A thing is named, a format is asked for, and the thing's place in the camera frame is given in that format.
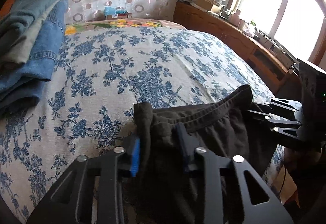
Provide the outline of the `black pants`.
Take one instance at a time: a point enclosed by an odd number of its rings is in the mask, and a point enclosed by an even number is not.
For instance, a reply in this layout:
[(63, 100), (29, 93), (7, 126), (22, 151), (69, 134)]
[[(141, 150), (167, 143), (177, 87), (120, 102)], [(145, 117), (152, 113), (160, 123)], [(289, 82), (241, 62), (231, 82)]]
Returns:
[(134, 105), (139, 170), (126, 193), (138, 223), (195, 221), (198, 184), (185, 171), (177, 124), (184, 125), (199, 147), (225, 158), (241, 155), (264, 174), (277, 144), (266, 127), (248, 117), (249, 109), (258, 110), (249, 85), (212, 104), (164, 109), (148, 102)]

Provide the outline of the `long wooden cabinet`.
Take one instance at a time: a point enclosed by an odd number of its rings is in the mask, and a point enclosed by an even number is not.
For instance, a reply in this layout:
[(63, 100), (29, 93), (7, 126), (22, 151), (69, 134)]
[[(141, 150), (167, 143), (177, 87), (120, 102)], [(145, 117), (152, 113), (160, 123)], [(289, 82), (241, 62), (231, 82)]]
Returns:
[(228, 22), (201, 11), (190, 4), (177, 1), (173, 21), (189, 30), (216, 36), (236, 52), (265, 82), (277, 98), (301, 100), (299, 77), (263, 47)]

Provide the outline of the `blue floral bed sheet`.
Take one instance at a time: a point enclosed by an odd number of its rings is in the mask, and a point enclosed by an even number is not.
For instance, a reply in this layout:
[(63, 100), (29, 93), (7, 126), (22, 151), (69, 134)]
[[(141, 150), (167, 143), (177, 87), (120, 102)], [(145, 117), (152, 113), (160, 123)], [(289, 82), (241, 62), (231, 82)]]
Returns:
[(78, 156), (96, 157), (134, 130), (136, 103), (154, 108), (218, 102), (249, 84), (272, 91), (217, 37), (193, 30), (125, 27), (67, 35), (36, 106), (1, 120), (1, 197), (26, 223)]

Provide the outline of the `pink bottle on cabinet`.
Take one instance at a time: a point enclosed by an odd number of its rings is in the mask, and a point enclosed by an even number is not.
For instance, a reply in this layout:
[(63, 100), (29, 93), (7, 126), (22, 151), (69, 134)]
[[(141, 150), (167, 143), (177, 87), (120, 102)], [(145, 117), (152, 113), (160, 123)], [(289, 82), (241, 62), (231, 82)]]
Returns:
[(245, 21), (241, 18), (241, 10), (237, 9), (229, 17), (229, 22), (238, 28), (243, 28), (243, 26), (245, 25)]

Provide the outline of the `cardboard box on cabinet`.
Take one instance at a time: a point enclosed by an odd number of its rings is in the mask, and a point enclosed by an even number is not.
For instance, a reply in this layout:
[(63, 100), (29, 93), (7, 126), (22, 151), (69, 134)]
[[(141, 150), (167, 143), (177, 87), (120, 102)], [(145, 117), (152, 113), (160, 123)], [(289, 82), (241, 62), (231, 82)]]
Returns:
[(193, 3), (206, 11), (216, 13), (221, 10), (221, 7), (218, 7), (216, 4), (208, 2), (207, 0), (194, 0)]

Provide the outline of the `blue denim jeans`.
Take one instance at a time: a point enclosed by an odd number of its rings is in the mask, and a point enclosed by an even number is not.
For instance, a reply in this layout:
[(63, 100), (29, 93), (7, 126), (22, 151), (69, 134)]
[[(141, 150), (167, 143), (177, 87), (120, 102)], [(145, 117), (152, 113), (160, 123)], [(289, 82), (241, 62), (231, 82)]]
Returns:
[(1, 115), (13, 114), (40, 102), (44, 86), (51, 81), (58, 50), (65, 33), (67, 0), (60, 0), (37, 35), (25, 65), (1, 77)]

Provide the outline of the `colourful floral blanket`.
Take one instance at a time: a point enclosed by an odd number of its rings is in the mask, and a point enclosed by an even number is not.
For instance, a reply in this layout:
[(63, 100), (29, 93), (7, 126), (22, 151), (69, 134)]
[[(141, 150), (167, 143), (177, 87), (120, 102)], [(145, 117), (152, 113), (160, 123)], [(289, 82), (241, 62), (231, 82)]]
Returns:
[(166, 20), (156, 19), (114, 19), (106, 21), (90, 21), (85, 23), (75, 23), (66, 25), (65, 35), (72, 35), (88, 30), (98, 30), (101, 28), (123, 28), (123, 27), (151, 27), (151, 28), (172, 28), (172, 29), (186, 29), (184, 26)]

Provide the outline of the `light teal folded jeans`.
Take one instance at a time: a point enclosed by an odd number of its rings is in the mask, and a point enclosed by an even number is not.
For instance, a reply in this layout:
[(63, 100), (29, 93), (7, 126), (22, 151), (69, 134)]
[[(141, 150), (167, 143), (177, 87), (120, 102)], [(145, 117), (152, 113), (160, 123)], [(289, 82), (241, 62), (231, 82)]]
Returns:
[(37, 35), (60, 0), (15, 0), (1, 19), (1, 63), (22, 65), (28, 61)]

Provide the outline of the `blue tissue pack box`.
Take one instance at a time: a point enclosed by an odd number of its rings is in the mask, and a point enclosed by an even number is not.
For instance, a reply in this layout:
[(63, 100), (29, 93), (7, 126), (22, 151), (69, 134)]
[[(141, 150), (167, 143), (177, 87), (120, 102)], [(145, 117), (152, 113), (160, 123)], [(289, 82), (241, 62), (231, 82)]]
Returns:
[(113, 20), (113, 19), (127, 19), (131, 16), (126, 10), (118, 8), (115, 9), (113, 7), (105, 7), (104, 9), (104, 16), (106, 20)]

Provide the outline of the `window with wooden frame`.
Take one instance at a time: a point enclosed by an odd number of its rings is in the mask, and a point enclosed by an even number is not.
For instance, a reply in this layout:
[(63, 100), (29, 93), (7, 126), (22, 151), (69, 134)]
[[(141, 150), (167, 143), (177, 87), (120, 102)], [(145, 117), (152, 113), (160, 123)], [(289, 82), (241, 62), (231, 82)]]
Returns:
[(325, 68), (325, 0), (229, 0), (228, 8), (296, 58)]

